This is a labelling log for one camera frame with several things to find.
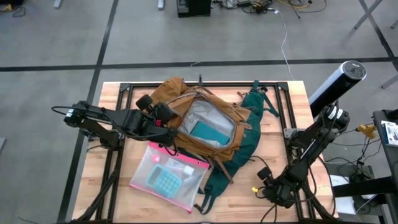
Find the white cable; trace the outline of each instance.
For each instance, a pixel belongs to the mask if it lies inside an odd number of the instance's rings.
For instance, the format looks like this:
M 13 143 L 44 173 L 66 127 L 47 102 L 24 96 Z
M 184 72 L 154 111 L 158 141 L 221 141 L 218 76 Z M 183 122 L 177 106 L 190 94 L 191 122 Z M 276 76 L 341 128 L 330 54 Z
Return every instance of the white cable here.
M 279 10 L 277 10 L 277 9 L 269 8 L 268 10 L 272 10 L 272 11 L 274 11 L 275 14 L 279 14 L 280 18 L 282 19 L 282 22 L 284 24 L 285 38 L 284 38 L 284 41 L 282 42 L 282 45 L 280 46 L 280 51 L 282 52 L 282 55 L 284 56 L 284 59 L 285 59 L 285 62 L 286 62 L 286 66 L 287 66 L 287 70 L 289 71 L 289 76 L 291 77 L 292 80 L 294 80 L 294 78 L 293 78 L 293 76 L 292 76 L 292 74 L 290 72 L 290 66 L 289 66 L 289 63 L 287 62 L 286 55 L 285 55 L 285 52 L 284 52 L 284 45 L 285 45 L 285 42 L 286 42 L 286 39 L 287 39 L 287 29 L 286 29 L 286 24 L 285 24 L 284 17 L 282 15 L 282 13 Z
M 365 206 L 367 203 L 369 203 L 377 194 L 373 195 L 367 202 L 365 202 L 363 205 L 360 206 L 360 208 L 355 212 L 355 215 L 358 214 L 360 209 Z

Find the yellow connector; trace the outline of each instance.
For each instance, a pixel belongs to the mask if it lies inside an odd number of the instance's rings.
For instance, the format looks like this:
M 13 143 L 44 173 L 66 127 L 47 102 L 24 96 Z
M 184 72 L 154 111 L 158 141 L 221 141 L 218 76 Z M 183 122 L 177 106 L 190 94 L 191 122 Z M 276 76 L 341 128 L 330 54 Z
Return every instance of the yellow connector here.
M 356 128 L 357 131 L 361 131 L 369 139 L 374 139 L 376 137 L 376 134 L 373 133 L 373 131 L 375 131 L 376 129 L 377 129 L 377 127 L 375 127 L 374 124 L 370 124 L 370 125 L 360 124 Z

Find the gray floor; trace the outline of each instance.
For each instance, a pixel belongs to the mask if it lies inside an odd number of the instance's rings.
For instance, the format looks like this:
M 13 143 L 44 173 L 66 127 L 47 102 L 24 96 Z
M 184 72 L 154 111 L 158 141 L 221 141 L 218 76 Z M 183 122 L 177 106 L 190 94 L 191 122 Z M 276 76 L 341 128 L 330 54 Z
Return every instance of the gray floor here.
M 383 0 L 374 18 L 391 49 L 398 54 L 396 0 Z M 312 9 L 323 6 L 314 0 Z M 0 14 L 0 67 L 93 65 L 98 59 L 112 1 L 64 0 L 60 10 L 52 1 L 29 0 L 26 16 Z M 369 21 L 352 28 L 364 13 L 358 0 L 328 2 L 325 11 L 302 14 L 279 3 L 289 31 L 285 44 L 288 59 L 387 57 Z M 213 9 L 210 17 L 178 19 L 173 1 L 158 11 L 155 0 L 120 0 L 104 64 L 202 62 L 224 60 L 280 60 L 284 37 L 279 15 L 248 15 L 240 9 Z M 338 64 L 291 65 L 295 80 L 303 80 L 312 94 Z M 371 121 L 374 110 L 396 108 L 398 83 L 380 85 L 397 70 L 390 62 L 365 63 L 368 77 L 341 98 L 354 128 Z M 7 137 L 0 152 L 0 223 L 23 223 L 17 216 L 38 223 L 57 219 L 68 175 L 77 130 L 69 128 L 51 106 L 72 105 L 87 97 L 93 70 L 0 73 L 0 138 Z M 173 76 L 186 80 L 289 80 L 285 65 L 186 67 L 102 70 L 95 90 L 98 102 L 107 81 L 162 81 Z M 363 142 L 352 133 L 336 140 Z M 377 151 L 370 145 L 367 155 Z M 325 158 L 356 159 L 360 147 L 330 145 Z M 367 161 L 377 177 L 389 175 L 384 153 Z M 76 188 L 72 199 L 76 197 Z M 362 220 L 373 222 L 370 217 Z

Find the metal table leg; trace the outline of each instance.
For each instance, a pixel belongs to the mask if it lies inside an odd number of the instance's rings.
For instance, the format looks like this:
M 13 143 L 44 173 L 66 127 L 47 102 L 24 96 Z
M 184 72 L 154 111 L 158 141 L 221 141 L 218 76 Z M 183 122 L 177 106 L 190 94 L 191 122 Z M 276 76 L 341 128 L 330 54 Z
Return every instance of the metal table leg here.
M 386 81 L 383 85 L 381 85 L 381 88 L 388 88 L 395 82 L 398 82 L 398 75 L 396 75 L 396 76 L 390 78 L 388 81 Z
M 369 15 L 373 12 L 373 10 L 376 9 L 376 7 L 380 4 L 382 0 L 376 0 L 373 5 L 365 12 L 365 15 L 363 15 L 360 20 L 355 24 L 354 28 L 358 29 L 362 23 L 369 17 Z
M 157 2 L 157 9 L 158 9 L 158 10 L 163 10 L 163 9 L 164 9 L 164 1 L 165 1 L 165 0 L 159 0 L 159 1 Z
M 56 9 L 60 9 L 62 0 L 55 0 L 53 7 Z
M 396 22 L 391 26 L 391 29 L 394 29 L 397 25 L 398 25 L 398 19 L 397 19 Z

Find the black metal frame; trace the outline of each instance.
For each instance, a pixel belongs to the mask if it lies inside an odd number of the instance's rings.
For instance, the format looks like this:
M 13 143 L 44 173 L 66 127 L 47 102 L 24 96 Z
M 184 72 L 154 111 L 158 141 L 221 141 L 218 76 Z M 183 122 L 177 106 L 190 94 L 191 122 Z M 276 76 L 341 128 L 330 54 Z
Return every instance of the black metal frame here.
M 135 88 L 157 88 L 161 83 L 121 83 L 119 87 L 119 95 L 118 95 L 118 100 L 116 103 L 116 111 L 121 110 L 121 105 L 123 101 L 123 96 L 125 92 L 127 92 L 127 102 L 126 102 L 126 107 L 130 108 L 131 103 L 132 103 L 132 94 L 133 90 Z M 224 86 L 236 86 L 236 87 L 249 87 L 253 85 L 253 82 L 203 82 L 201 83 L 203 86 L 219 86 L 219 87 L 224 87 Z M 199 85 L 198 82 L 186 82 L 186 85 L 188 86 L 195 86 Z M 280 118 L 280 123 L 282 126 L 282 132 L 283 135 L 284 129 L 287 128 L 286 124 L 286 119 L 285 119 L 285 113 L 284 113 L 284 108 L 282 104 L 282 97 L 280 94 L 280 90 L 283 90 L 285 93 L 285 100 L 287 104 L 287 110 L 289 113 L 289 119 L 291 123 L 291 128 L 296 128 L 296 122 L 295 122 L 295 117 L 294 117 L 294 112 L 293 112 L 293 105 L 292 105 L 292 100 L 290 98 L 290 93 L 289 93 L 289 86 L 287 82 L 260 82 L 259 86 L 266 86 L 266 87 L 273 87 L 275 89 L 275 96 L 277 98 L 277 106 L 279 110 L 279 118 Z M 122 137 L 122 144 L 124 145 L 125 138 Z M 293 160 L 293 153 L 292 151 L 287 147 L 286 142 L 285 142 L 285 148 L 286 148 L 286 155 L 287 155 L 287 161 L 291 162 Z M 103 179 L 101 183 L 101 191 L 98 194 L 98 196 L 95 198 L 95 201 L 99 201 L 96 206 L 96 215 L 95 215 L 95 222 L 112 222 L 113 220 L 113 215 L 114 215 L 114 209 L 115 209 L 115 204 L 116 204 L 116 195 L 118 192 L 118 184 L 119 184 L 119 176 L 120 176 L 120 171 L 121 171 L 121 163 L 122 163 L 122 158 L 123 158 L 123 151 L 124 148 L 120 149 L 117 151 L 118 155 L 116 158 L 116 164 L 114 166 L 113 172 L 111 175 L 109 175 L 110 170 L 111 170 L 111 161 L 114 155 L 114 151 L 109 150 L 107 155 L 106 155 L 106 160 L 105 160 L 105 167 L 104 167 L 104 174 L 103 174 Z M 103 216 L 103 208 L 104 208 L 104 196 L 106 193 L 108 193 L 108 190 L 110 189 L 110 185 L 112 185 L 112 191 L 111 191 L 111 198 L 109 200 L 109 208 L 108 208 L 108 215 L 107 218 L 104 219 L 102 218 Z M 303 216 L 303 209 L 302 209 L 302 204 L 300 202 L 300 195 L 298 193 L 294 194 L 295 197 L 295 208 L 298 216 L 298 220 L 301 220 L 304 218 Z M 308 205 L 308 214 L 310 218 L 315 218 L 315 210 L 314 207 L 311 205 L 310 202 L 307 202 Z M 61 206 L 59 214 L 66 214 L 65 209 L 67 209 L 68 206 Z

